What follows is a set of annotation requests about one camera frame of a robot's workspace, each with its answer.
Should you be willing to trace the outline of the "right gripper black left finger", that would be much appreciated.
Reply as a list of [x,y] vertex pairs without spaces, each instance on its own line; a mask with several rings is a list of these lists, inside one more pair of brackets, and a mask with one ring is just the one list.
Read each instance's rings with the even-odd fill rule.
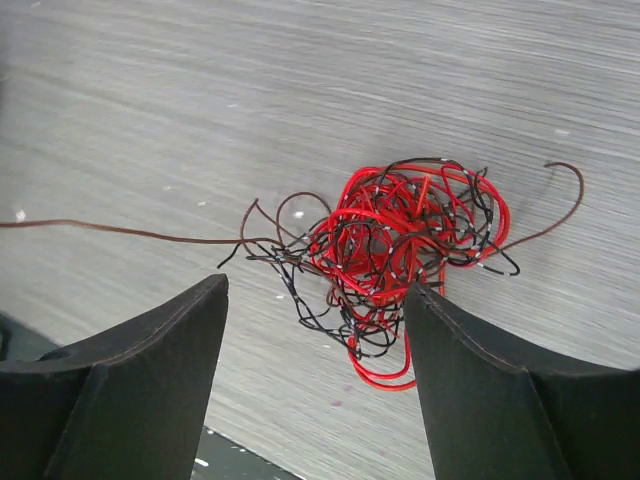
[[215,274],[82,341],[1,319],[5,479],[187,479],[228,313]]

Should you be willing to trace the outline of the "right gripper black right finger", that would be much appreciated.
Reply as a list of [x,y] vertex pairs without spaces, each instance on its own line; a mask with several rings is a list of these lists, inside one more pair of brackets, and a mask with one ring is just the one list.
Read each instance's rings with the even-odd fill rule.
[[404,302],[439,479],[635,479],[639,374],[566,356],[413,285]]

